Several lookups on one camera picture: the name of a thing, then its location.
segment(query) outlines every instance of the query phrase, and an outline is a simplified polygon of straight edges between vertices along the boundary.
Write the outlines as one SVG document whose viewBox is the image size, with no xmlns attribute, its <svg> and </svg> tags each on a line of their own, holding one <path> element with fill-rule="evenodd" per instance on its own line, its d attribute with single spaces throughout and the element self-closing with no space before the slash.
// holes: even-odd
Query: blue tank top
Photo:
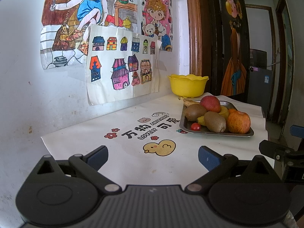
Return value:
<svg viewBox="0 0 304 228">
<path fill-rule="evenodd" d="M 81 21 L 88 13 L 90 13 L 94 8 L 100 10 L 101 17 L 102 17 L 102 4 L 101 0 L 83 0 L 78 8 L 77 11 L 77 19 Z"/>
</svg>

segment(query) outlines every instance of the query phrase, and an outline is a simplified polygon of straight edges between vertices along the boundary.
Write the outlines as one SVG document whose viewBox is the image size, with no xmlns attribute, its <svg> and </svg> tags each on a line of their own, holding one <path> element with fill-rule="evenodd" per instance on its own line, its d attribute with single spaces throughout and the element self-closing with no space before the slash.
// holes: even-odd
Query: ribbed gray surface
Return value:
<svg viewBox="0 0 304 228">
<path fill-rule="evenodd" d="M 107 196 L 86 220 L 70 228 L 241 228 L 215 215 L 200 196 L 179 186 L 128 186 Z M 268 228 L 284 228 L 282 224 Z"/>
</svg>

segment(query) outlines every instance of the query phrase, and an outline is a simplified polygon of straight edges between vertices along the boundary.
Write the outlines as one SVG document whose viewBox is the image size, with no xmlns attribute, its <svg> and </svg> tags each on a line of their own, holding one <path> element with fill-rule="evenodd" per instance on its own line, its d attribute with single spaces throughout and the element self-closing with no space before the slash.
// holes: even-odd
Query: brown kiwi fruit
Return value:
<svg viewBox="0 0 304 228">
<path fill-rule="evenodd" d="M 224 132 L 226 130 L 226 120 L 216 112 L 207 112 L 204 122 L 211 132 Z"/>
<path fill-rule="evenodd" d="M 200 104 L 192 104 L 186 108 L 185 117 L 188 121 L 196 121 L 199 117 L 205 115 L 206 112 L 206 108 Z"/>
</svg>

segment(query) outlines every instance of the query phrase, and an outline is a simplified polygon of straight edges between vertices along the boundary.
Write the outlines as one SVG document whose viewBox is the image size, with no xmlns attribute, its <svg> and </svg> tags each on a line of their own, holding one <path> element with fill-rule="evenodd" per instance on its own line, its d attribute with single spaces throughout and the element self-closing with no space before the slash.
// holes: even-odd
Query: sandal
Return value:
<svg viewBox="0 0 304 228">
<path fill-rule="evenodd" d="M 73 41 L 75 39 L 78 39 L 80 38 L 81 36 L 83 35 L 83 32 L 82 31 L 79 31 L 77 29 L 75 29 L 74 33 L 71 35 L 71 36 L 68 36 L 66 38 L 67 41 Z"/>
<path fill-rule="evenodd" d="M 89 45 L 86 42 L 82 42 L 78 48 L 83 54 L 88 55 Z"/>
</svg>

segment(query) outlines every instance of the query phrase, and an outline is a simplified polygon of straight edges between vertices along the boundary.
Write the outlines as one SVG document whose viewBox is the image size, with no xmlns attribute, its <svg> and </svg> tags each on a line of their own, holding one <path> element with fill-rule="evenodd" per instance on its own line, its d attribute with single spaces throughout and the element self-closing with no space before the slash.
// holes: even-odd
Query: woman painting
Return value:
<svg viewBox="0 0 304 228">
<path fill-rule="evenodd" d="M 226 9 L 231 16 L 231 59 L 226 68 L 222 82 L 221 95 L 233 96 L 245 91 L 246 70 L 241 56 L 242 10 L 239 0 L 226 0 Z"/>
</svg>

